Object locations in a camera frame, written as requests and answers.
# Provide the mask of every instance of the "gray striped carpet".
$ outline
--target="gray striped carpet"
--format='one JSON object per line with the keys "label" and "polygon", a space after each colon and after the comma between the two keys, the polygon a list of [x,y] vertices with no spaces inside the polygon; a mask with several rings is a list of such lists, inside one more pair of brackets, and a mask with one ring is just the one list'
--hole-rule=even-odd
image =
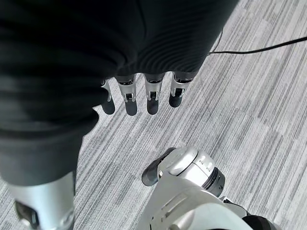
{"label": "gray striped carpet", "polygon": [[[251,50],[307,35],[306,0],[242,0],[217,50]],[[171,146],[207,151],[226,176],[224,195],[283,230],[307,230],[307,43],[254,55],[211,55],[183,104],[146,112],[142,76],[136,116],[117,111],[84,138],[77,177],[76,230],[132,230],[152,188],[148,163]],[[0,229],[23,229],[0,181]]]}

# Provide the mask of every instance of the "silver robot component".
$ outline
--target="silver robot component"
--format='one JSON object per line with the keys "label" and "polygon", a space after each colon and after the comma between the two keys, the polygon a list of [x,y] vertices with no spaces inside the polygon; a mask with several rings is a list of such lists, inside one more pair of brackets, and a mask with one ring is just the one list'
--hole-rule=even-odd
{"label": "silver robot component", "polygon": [[166,168],[162,172],[137,230],[252,230],[222,201],[202,187],[171,175]]}
{"label": "silver robot component", "polygon": [[73,173],[47,184],[8,184],[17,214],[33,230],[72,230],[74,224]]}

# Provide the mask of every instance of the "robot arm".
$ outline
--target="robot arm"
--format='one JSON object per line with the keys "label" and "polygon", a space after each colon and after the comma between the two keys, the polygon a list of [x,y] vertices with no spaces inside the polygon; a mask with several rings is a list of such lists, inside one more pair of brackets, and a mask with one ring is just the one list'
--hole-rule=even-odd
{"label": "robot arm", "polygon": [[33,229],[73,228],[75,172],[92,107],[136,113],[135,73],[157,112],[163,74],[182,96],[238,0],[0,2],[0,174]]}

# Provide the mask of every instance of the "silver metal cylinder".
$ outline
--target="silver metal cylinder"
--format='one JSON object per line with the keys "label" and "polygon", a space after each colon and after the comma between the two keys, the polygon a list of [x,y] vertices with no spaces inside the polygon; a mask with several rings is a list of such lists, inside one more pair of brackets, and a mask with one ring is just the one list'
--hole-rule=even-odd
{"label": "silver metal cylinder", "polygon": [[[9,184],[8,187],[16,203],[24,207],[18,214],[28,227],[38,230],[72,230],[74,222],[72,172],[47,184],[35,186]],[[33,228],[34,221],[37,223],[35,228]]]}

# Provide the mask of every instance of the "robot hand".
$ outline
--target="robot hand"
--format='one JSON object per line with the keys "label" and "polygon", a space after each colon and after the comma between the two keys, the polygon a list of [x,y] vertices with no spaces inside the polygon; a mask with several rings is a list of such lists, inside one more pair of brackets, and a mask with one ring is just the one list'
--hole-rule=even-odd
{"label": "robot hand", "polygon": [[[147,112],[151,115],[158,112],[159,98],[164,75],[165,73],[144,74],[147,96]],[[197,72],[185,73],[175,71],[173,73],[169,95],[169,104],[172,107],[176,108],[180,106],[184,93],[196,75]],[[125,102],[127,114],[130,116],[136,115],[136,74],[129,76],[116,76],[115,78],[118,81],[118,85]],[[106,114],[111,115],[115,112],[115,106],[108,80],[104,80],[101,83],[101,87],[108,91],[108,100],[102,104],[102,108]]]}
{"label": "robot hand", "polygon": [[168,149],[146,168],[142,181],[157,186],[138,230],[280,230],[229,198],[218,199],[225,177],[202,150]]}

